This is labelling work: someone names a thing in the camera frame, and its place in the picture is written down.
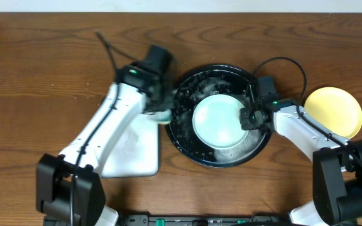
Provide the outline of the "light green plate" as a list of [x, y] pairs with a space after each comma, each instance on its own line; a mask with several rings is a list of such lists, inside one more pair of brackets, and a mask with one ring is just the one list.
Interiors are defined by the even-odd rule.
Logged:
[[231, 148], [247, 135], [240, 124], [240, 109], [244, 105], [235, 97], [211, 95], [200, 101], [193, 112], [192, 125], [197, 137], [206, 145]]

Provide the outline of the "yellow plate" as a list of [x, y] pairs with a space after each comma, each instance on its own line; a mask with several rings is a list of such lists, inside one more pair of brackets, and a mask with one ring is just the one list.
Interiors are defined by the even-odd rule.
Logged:
[[353, 138], [362, 126], [362, 109], [347, 91], [323, 87], [313, 91], [304, 104], [305, 111], [332, 132]]

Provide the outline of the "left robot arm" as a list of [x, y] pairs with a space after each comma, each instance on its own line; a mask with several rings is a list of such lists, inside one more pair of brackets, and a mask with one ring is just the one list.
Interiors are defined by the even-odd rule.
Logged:
[[36, 209], [65, 225], [116, 225], [106, 178], [153, 176], [159, 169], [160, 126], [170, 122], [172, 68], [133, 62], [115, 81], [77, 137], [36, 166]]

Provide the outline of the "green sponge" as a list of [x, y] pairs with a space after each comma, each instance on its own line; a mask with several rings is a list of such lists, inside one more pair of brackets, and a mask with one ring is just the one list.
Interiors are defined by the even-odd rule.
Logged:
[[167, 109], [165, 111], [156, 112], [152, 115], [152, 120], [158, 124], [169, 124], [172, 121], [172, 111]]

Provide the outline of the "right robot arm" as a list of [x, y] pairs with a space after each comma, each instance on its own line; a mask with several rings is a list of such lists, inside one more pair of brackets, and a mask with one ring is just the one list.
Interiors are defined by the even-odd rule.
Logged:
[[312, 161], [312, 201], [290, 212], [292, 223], [338, 225], [361, 218], [362, 140], [338, 136], [293, 99], [281, 99], [271, 77], [248, 80], [244, 95], [242, 130], [276, 132]]

